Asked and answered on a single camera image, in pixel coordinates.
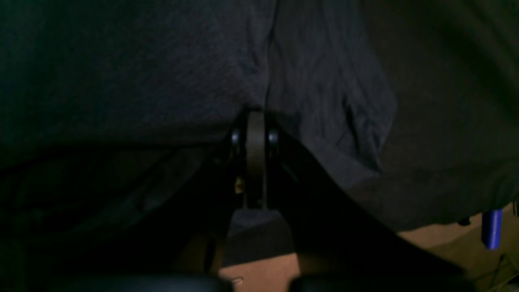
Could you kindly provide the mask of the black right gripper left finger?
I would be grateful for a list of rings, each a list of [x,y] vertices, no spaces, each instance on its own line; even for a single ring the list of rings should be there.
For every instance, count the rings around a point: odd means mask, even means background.
[[[54,292],[232,292],[218,276],[232,215],[247,198],[235,191],[245,174],[249,113],[180,190],[120,237],[74,261]]]

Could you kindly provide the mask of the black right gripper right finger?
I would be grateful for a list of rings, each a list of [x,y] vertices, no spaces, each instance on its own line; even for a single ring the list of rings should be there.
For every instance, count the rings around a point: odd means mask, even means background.
[[[473,292],[458,266],[365,211],[265,113],[248,114],[248,208],[286,220],[305,268],[291,292]]]

